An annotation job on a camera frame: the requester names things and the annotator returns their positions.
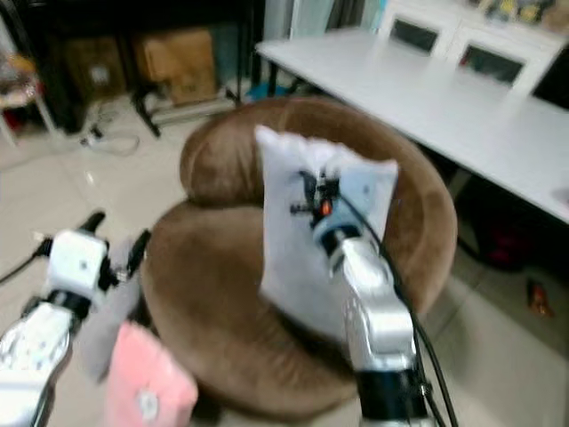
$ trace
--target chair seat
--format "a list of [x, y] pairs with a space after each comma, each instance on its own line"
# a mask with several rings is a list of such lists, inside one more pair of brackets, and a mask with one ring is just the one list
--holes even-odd
[[155, 226], [142, 283], [156, 329], [200, 385], [231, 406], [302, 419], [353, 397], [327, 344], [307, 346], [259, 295], [262, 210], [183, 202]]

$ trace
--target brown armchair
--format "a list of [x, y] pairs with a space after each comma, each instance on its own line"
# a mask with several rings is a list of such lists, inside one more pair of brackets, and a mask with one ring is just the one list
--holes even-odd
[[188, 199], [156, 224], [143, 289], [157, 332], [200, 385], [234, 407], [305, 419], [353, 397], [351, 373], [325, 345], [307, 345], [258, 295], [263, 182], [257, 124], [342, 142], [400, 166], [386, 245], [414, 308], [445, 284], [456, 216], [434, 167], [408, 140], [353, 109], [314, 98], [261, 101], [194, 132], [180, 159]]

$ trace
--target white pillow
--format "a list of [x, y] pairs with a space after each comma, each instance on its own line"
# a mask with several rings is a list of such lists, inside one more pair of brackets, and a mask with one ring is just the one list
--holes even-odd
[[341, 144], [279, 134], [264, 126], [257, 126], [255, 133], [265, 184], [265, 265], [260, 291], [296, 322], [345, 342], [341, 307], [333, 298], [325, 251], [313, 239], [311, 217], [290, 212], [291, 205], [305, 202], [299, 171], [318, 176], [324, 168], [328, 173], [339, 172], [341, 177], [371, 175], [374, 183], [366, 201], [367, 219], [382, 238], [397, 181], [397, 163], [373, 162]]

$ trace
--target pink towel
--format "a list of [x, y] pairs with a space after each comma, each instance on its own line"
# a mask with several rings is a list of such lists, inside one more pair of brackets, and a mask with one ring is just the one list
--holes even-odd
[[185, 427], [197, 401], [194, 379], [146, 329], [124, 323], [107, 385], [105, 427]]

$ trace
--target white cabinet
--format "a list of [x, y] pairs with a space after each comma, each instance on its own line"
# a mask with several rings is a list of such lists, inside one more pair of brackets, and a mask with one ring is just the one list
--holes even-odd
[[460, 0], [390, 0], [378, 36], [413, 44], [527, 95], [566, 40], [522, 23], [496, 23]]

